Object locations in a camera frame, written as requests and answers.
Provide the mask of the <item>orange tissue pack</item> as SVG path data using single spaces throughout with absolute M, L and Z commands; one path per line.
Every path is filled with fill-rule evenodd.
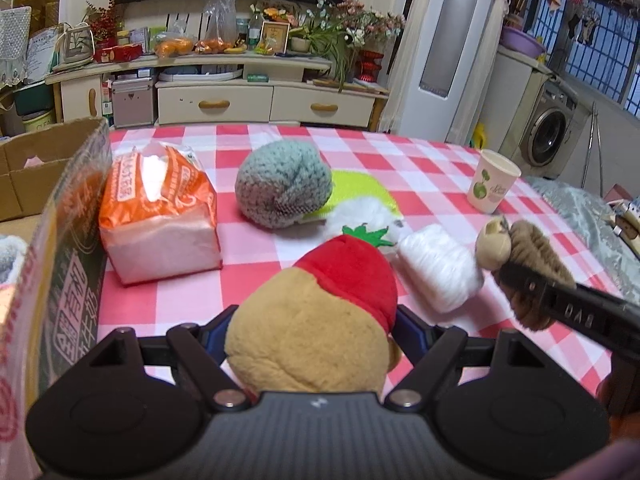
M 217 193 L 195 152 L 152 142 L 115 157 L 99 213 L 124 285 L 218 270 Z

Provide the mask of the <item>green waste bin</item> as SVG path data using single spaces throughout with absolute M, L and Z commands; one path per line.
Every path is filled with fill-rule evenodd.
M 37 131 L 55 124 L 54 110 L 40 110 L 21 117 L 26 132 Z

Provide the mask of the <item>clear plastic bag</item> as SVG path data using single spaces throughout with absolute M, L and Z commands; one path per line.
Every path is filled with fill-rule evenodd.
M 236 0 L 209 0 L 204 10 L 207 18 L 204 38 L 224 40 L 234 44 L 238 38 L 236 27 Z

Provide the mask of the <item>cream TV cabinet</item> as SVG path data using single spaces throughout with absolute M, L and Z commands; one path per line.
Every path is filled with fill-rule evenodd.
M 93 62 L 76 70 L 46 77 L 53 88 L 56 119 L 72 120 L 103 114 L 102 84 L 106 76 L 135 70 L 162 68 L 236 66 L 241 76 L 213 80 L 189 76 L 154 84 L 157 123 L 178 124 L 285 124 L 352 127 L 375 131 L 388 92 L 372 87 L 337 88 L 321 76 L 332 64 L 308 56 L 206 54 L 176 58 L 143 55 L 125 63 Z

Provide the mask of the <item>pink storage box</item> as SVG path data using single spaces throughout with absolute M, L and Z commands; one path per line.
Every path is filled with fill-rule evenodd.
M 149 126 L 156 121 L 153 77 L 116 80 L 112 88 L 116 128 Z

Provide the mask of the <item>red gift box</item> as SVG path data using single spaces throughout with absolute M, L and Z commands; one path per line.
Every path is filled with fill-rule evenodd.
M 119 44 L 96 50 L 93 59 L 97 63 L 127 63 L 143 54 L 141 44 Z

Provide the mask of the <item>brown fuzzy scrunchie toy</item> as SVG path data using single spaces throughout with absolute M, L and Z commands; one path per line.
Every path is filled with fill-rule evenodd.
M 526 284 L 526 278 L 575 288 L 570 270 L 538 226 L 526 220 L 510 224 L 504 217 L 489 220 L 475 242 L 475 258 L 489 271 L 509 300 L 516 319 L 534 332 L 545 330 L 554 321 L 542 312 L 540 292 Z

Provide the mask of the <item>white fluffy sock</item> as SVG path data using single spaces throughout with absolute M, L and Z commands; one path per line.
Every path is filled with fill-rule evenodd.
M 412 289 L 440 314 L 462 307 L 484 286 L 469 248 L 437 223 L 409 232 L 379 200 L 361 197 L 338 205 L 324 220 L 324 236 L 352 234 L 399 263 Z

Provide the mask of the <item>red white checkered tablecloth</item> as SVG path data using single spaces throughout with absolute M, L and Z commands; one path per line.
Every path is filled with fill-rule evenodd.
M 280 139 L 312 144 L 331 166 L 337 200 L 318 218 L 288 229 L 265 231 L 246 220 L 236 206 L 234 184 L 251 151 Z M 111 132 L 115 155 L 142 151 L 150 142 L 185 146 L 217 191 L 221 270 L 160 282 L 124 286 L 107 263 L 99 312 L 99 339 L 119 326 L 139 336 L 165 335 L 182 322 L 205 324 L 229 304 L 239 304 L 262 282 L 290 266 L 326 238 L 369 223 L 368 231 L 388 229 L 381 240 L 397 243 L 409 233 L 440 224 L 473 252 L 478 231 L 488 222 L 468 199 L 478 152 L 356 130 L 267 125 L 172 126 Z M 586 244 L 524 180 L 515 181 L 497 214 L 510 223 L 524 219 L 544 233 L 576 282 L 618 291 Z M 500 328 L 522 329 L 502 291 L 486 274 L 482 290 L 463 306 L 439 312 L 423 301 L 395 261 L 396 247 L 382 247 L 396 268 L 399 301 L 431 324 L 457 325 L 470 335 L 493 337 Z M 556 323 L 543 332 L 524 330 L 587 390 L 596 392 L 611 369 L 610 354 L 586 337 Z

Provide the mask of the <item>silver washing machine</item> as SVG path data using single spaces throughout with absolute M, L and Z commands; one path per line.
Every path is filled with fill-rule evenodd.
M 576 148 L 588 110 L 576 90 L 534 58 L 500 47 L 498 59 L 508 63 L 500 88 L 518 99 L 499 153 L 526 176 L 555 180 Z

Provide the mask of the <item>purple plastic basin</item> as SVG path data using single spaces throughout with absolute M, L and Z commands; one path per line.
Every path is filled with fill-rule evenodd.
M 529 36 L 521 29 L 503 26 L 500 36 L 500 44 L 503 47 L 524 54 L 529 58 L 539 58 L 546 53 L 546 48 L 534 37 Z

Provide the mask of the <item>yellow-green cloth pad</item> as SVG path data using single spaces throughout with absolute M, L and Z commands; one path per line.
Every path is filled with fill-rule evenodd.
M 397 219 L 402 219 L 398 203 L 387 188 L 375 177 L 365 172 L 348 170 L 331 170 L 332 193 L 328 201 L 318 210 L 311 214 L 305 214 L 300 223 L 326 220 L 330 212 L 347 202 L 361 197 L 373 197 L 386 206 Z

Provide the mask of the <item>wooden photo frame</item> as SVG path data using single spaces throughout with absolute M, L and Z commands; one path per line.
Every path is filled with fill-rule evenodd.
M 263 22 L 260 41 L 268 54 L 285 53 L 288 46 L 290 24 L 285 22 Z

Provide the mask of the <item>potted flower plant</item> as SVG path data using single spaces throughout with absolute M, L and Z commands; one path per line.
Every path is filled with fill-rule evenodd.
M 309 41 L 313 55 L 332 62 L 333 79 L 340 88 L 352 76 L 356 58 L 368 44 L 384 47 L 405 28 L 402 14 L 383 13 L 360 0 L 316 0 L 299 15 L 296 34 Z

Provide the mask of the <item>bag of oranges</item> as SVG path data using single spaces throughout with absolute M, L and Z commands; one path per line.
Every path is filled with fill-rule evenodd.
M 194 49 L 194 41 L 188 37 L 158 38 L 154 52 L 159 58 L 175 58 L 189 55 Z

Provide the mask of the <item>grey-green knitted hat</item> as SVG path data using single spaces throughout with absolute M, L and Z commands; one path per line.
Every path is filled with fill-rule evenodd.
M 330 167 L 310 143 L 280 140 L 243 160 L 234 184 L 241 214 L 266 229 L 284 229 L 319 210 L 332 193 Z

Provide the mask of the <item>white paper cup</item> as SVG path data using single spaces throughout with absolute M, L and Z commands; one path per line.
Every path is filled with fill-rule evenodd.
M 491 150 L 481 150 L 466 197 L 478 211 L 493 214 L 521 175 L 520 167 L 511 159 Z

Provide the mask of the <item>brown cardboard box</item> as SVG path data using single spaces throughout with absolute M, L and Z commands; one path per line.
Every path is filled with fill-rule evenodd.
M 112 150 L 103 118 L 76 119 L 1 144 L 1 219 L 35 216 L 1 318 L 1 475 L 40 474 L 25 422 L 32 404 L 98 339 L 106 253 L 98 215 Z

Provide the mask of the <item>light blue fluffy plush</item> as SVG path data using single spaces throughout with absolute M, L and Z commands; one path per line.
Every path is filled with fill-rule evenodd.
M 21 274 L 28 245 L 19 236 L 0 235 L 0 284 L 15 284 Z

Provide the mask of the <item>tan strawberry plush toy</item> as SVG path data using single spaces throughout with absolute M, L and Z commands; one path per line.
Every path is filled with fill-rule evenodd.
M 252 395 L 383 391 L 400 360 L 398 290 L 384 228 L 343 226 L 232 315 L 224 351 Z

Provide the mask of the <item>red vase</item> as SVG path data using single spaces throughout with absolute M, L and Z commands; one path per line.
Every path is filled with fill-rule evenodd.
M 371 50 L 361 50 L 356 62 L 355 78 L 365 82 L 377 82 L 382 70 L 384 54 Z

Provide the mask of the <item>white standing air conditioner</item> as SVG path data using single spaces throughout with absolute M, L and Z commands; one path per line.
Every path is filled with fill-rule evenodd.
M 436 142 L 470 140 L 509 0 L 412 0 L 378 128 Z

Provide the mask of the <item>grey quilted blanket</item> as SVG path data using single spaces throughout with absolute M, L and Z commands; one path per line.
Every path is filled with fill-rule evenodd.
M 582 239 L 622 296 L 638 306 L 639 259 L 608 224 L 611 207 L 599 196 L 562 181 L 540 177 L 526 177 L 525 181 Z

